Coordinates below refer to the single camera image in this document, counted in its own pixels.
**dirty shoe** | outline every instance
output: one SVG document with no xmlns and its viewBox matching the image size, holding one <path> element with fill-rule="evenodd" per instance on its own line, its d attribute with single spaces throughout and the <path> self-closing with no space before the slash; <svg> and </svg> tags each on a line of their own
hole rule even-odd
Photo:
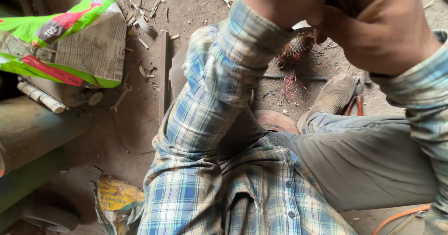
<svg viewBox="0 0 448 235">
<path fill-rule="evenodd" d="M 340 74 L 330 79 L 320 90 L 311 109 L 297 121 L 297 130 L 303 133 L 303 128 L 309 116 L 316 112 L 341 114 L 355 92 L 356 83 L 347 74 Z"/>
</svg>

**red-handled pliers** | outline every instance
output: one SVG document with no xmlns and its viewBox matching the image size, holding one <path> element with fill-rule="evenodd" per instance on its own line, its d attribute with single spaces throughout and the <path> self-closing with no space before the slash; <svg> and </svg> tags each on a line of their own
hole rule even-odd
<svg viewBox="0 0 448 235">
<path fill-rule="evenodd" d="M 361 76 L 358 76 L 355 79 L 356 82 L 356 88 L 355 88 L 355 93 L 353 94 L 352 98 L 350 99 L 349 105 L 347 106 L 347 110 L 345 110 L 344 115 L 350 115 L 350 110 L 353 107 L 353 104 L 355 103 L 356 100 L 356 105 L 358 107 L 358 116 L 362 116 L 362 84 L 364 83 Z"/>
</svg>

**gray pants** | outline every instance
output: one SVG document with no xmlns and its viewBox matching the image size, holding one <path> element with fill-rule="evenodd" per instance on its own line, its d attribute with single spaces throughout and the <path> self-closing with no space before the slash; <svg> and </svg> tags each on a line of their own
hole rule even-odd
<svg viewBox="0 0 448 235">
<path fill-rule="evenodd" d="M 171 88 L 176 97 L 186 78 L 187 47 L 173 58 Z M 219 145 L 218 160 L 231 157 L 272 134 L 308 167 L 337 211 L 377 209 L 435 201 L 437 179 L 427 155 L 410 137 L 404 116 L 339 116 L 318 112 L 305 133 L 269 133 L 249 107 Z"/>
</svg>

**orange cable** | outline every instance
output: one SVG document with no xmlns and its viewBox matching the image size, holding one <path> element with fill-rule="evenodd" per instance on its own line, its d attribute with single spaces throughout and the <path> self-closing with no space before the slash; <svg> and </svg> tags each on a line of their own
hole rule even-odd
<svg viewBox="0 0 448 235">
<path fill-rule="evenodd" d="M 403 216 L 406 216 L 406 215 L 409 215 L 409 214 L 416 213 L 416 212 L 418 212 L 418 211 L 427 210 L 427 209 L 429 209 L 430 206 L 431 206 L 431 204 L 427 204 L 427 205 L 419 206 L 419 207 L 416 207 L 416 208 L 413 208 L 413 209 L 408 209 L 408 210 L 405 210 L 405 211 L 400 212 L 400 213 L 398 213 L 398 214 L 395 214 L 395 215 L 393 215 L 393 216 L 387 218 L 386 220 L 382 221 L 382 222 L 377 226 L 377 228 L 375 229 L 375 231 L 373 231 L 373 234 L 372 234 L 372 235 L 377 235 L 378 232 L 379 232 L 379 230 L 381 230 L 381 228 L 383 228 L 383 227 L 384 227 L 385 225 L 387 225 L 389 222 L 391 222 L 391 221 L 393 221 L 393 220 L 395 220 L 395 219 L 397 219 L 397 218 L 400 218 L 400 217 L 403 217 Z"/>
</svg>

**wrench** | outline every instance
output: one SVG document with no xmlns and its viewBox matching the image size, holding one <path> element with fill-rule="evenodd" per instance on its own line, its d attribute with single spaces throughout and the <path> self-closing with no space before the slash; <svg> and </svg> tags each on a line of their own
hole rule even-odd
<svg viewBox="0 0 448 235">
<path fill-rule="evenodd" d="M 117 112 L 117 107 L 120 105 L 123 98 L 125 98 L 126 94 L 132 91 L 132 86 L 131 86 L 131 88 L 127 88 L 127 85 L 125 83 L 125 85 L 123 85 L 123 90 L 124 90 L 124 92 L 120 95 L 120 97 L 116 101 L 115 105 L 110 107 L 110 110 L 114 110 L 115 113 Z"/>
<path fill-rule="evenodd" d="M 407 223 L 409 223 L 414 217 L 424 218 L 425 216 L 426 216 L 426 211 L 424 211 L 424 210 L 416 212 L 414 214 L 411 214 L 407 219 L 405 219 L 401 224 L 399 224 L 397 227 L 395 227 L 395 229 L 393 229 L 387 235 L 394 235 L 401 228 L 403 228 Z"/>
</svg>

